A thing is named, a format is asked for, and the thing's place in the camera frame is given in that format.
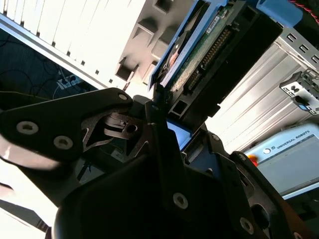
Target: power strip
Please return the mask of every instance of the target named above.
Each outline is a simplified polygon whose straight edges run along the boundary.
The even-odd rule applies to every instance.
[[[58,80],[57,84],[60,87],[60,89],[64,90],[64,89],[70,88],[72,86],[75,86],[81,82],[83,82],[83,80],[80,79],[78,76],[70,75],[70,76],[65,77],[65,79],[62,78],[62,79]]]

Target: label sticker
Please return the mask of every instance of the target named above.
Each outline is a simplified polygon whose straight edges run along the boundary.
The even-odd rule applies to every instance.
[[[211,22],[211,24],[209,25],[208,29],[206,30],[207,34],[211,33],[211,31],[214,29],[215,25],[218,23],[219,20],[220,20],[220,16],[216,16],[214,18],[214,20]]]

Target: red wire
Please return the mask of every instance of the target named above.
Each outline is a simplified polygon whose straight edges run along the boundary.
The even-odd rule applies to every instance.
[[[303,10],[307,11],[310,13],[310,15],[315,19],[316,23],[319,24],[319,19],[318,17],[313,13],[313,11],[310,8],[307,8],[305,5],[300,4],[298,2],[296,2],[295,0],[289,0],[289,2],[293,3],[294,5],[302,8]]]

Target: green circuit board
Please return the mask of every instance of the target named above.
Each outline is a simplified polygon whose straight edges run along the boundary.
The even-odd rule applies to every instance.
[[[232,11],[233,9],[231,6],[226,6],[221,12],[217,14],[217,16],[207,28],[206,32],[203,34],[198,44],[189,55],[188,59],[179,70],[171,85],[171,92],[178,91],[180,87],[184,85],[187,79],[189,79],[189,76],[193,74],[198,64],[205,57],[205,54],[225,27],[225,22],[231,15]]]

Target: universal robots logo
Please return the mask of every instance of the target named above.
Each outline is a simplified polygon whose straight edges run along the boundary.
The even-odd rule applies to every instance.
[[[282,147],[284,147],[284,146],[286,146],[286,145],[288,145],[288,144],[294,142],[296,139],[299,139],[300,137],[304,137],[305,135],[308,135],[309,133],[310,133],[310,131],[307,130],[307,131],[305,131],[305,132],[303,132],[303,133],[297,135],[296,137],[287,140],[286,142],[284,142],[284,143],[282,143],[282,144],[280,144],[280,145],[278,145],[278,146],[272,146],[271,149],[272,149],[272,150],[274,150],[274,149],[276,149],[276,148],[277,148],[277,149],[280,149],[280,148],[282,148]]]

